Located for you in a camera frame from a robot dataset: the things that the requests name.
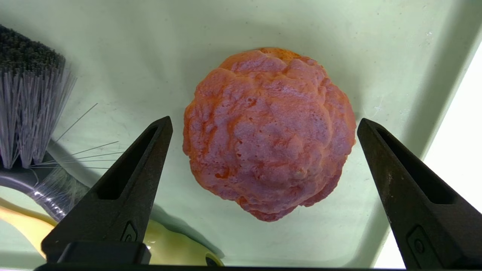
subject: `green surface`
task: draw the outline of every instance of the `green surface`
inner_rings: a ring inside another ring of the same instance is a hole
[[[182,153],[183,112],[197,83],[231,54],[290,49],[325,66],[358,121],[379,122],[422,156],[481,40],[482,21],[476,0],[0,0],[0,6],[0,24],[73,63],[79,79],[57,136],[99,103],[59,141],[57,157],[117,140],[88,154],[122,151],[149,123],[170,115],[174,135],[153,218],[224,256],[226,265],[257,266],[367,267],[388,222],[359,144],[332,195],[278,222],[258,221],[203,190]],[[70,170],[86,184],[104,172]]]

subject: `orange sponge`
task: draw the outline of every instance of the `orange sponge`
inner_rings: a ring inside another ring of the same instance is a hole
[[[228,57],[199,83],[183,150],[203,188],[275,221],[333,191],[355,128],[348,97],[322,66],[263,48]]]

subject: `brush handle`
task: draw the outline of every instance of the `brush handle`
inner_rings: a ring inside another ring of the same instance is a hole
[[[54,159],[46,153],[44,161],[51,162]],[[20,163],[11,169],[0,165],[0,186],[29,196],[57,222],[62,220],[90,189],[61,166],[25,169]]]
[[[89,191],[63,167],[53,169],[47,177],[26,193],[55,221],[62,220]]]

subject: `loose bristle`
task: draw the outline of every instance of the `loose bristle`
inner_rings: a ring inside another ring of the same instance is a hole
[[[0,25],[0,157],[40,163],[73,88],[65,58]]]

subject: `yellow sponge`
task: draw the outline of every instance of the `yellow sponge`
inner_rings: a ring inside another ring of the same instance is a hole
[[[57,225],[51,217],[30,211],[0,198],[0,219],[19,230],[45,258],[40,244]],[[151,253],[150,264],[206,266],[207,258],[218,266],[221,260],[202,244],[189,237],[170,231],[156,221],[149,220],[144,243]]]

